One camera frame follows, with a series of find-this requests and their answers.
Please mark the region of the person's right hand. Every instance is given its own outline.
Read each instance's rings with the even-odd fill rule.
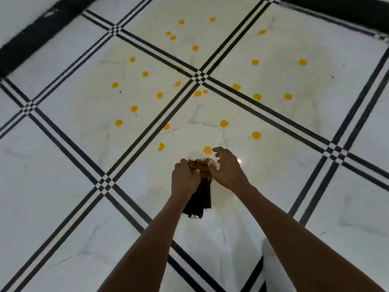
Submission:
[[[250,184],[240,167],[238,159],[228,149],[219,146],[214,147],[212,151],[216,152],[215,157],[220,157],[217,160],[220,163],[219,170],[211,162],[208,163],[209,171],[213,179],[234,193],[239,188]]]

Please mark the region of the white shoe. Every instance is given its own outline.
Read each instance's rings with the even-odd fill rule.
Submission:
[[[262,242],[262,255],[267,292],[296,292],[268,239]]]

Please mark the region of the floor tile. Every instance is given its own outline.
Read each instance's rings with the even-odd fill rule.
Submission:
[[[187,81],[181,73],[114,37],[41,108],[108,171]]]
[[[127,14],[141,10],[149,0],[96,0],[89,10],[113,23],[118,23]]]
[[[153,0],[125,29],[200,68],[258,2]]]
[[[212,91],[197,91],[202,95],[191,96],[119,186],[153,218],[170,196],[174,164],[182,157],[213,157],[204,148],[223,146],[241,160],[254,186],[289,211],[321,154]],[[202,219],[182,217],[174,238],[224,289],[238,291],[261,257],[264,234],[237,197],[215,181],[211,195],[212,209]]]
[[[386,48],[272,4],[212,77],[331,140]]]
[[[306,227],[383,289],[389,289],[388,192],[338,168]]]
[[[25,291],[96,291],[138,236],[138,231],[104,197]],[[160,291],[192,290],[167,265]]]
[[[104,29],[79,16],[8,78],[33,99],[105,33]]]
[[[3,287],[93,185],[29,118],[3,137],[0,152]]]
[[[1,127],[3,127],[3,125],[7,123],[7,121],[19,110],[20,108],[17,104],[14,103],[2,89],[0,89],[0,135],[2,134]]]
[[[388,99],[389,86],[387,85],[350,149],[353,154],[386,171],[389,171],[389,156],[387,154],[389,146]]]

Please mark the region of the person's left hand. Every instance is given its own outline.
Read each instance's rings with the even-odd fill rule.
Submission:
[[[172,172],[172,197],[191,198],[200,184],[200,170],[193,174],[188,167],[188,161],[181,159]]]

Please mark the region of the hand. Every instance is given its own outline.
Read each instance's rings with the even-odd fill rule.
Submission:
[[[222,186],[228,188],[236,194],[239,188],[250,185],[245,173],[240,167],[237,158],[228,150],[222,147],[214,147],[212,151],[216,152],[215,157],[220,163],[220,169],[217,170],[212,162],[208,163],[212,178]]]
[[[188,167],[188,161],[181,159],[172,172],[172,197],[185,197],[189,201],[200,184],[200,170],[193,174]]]

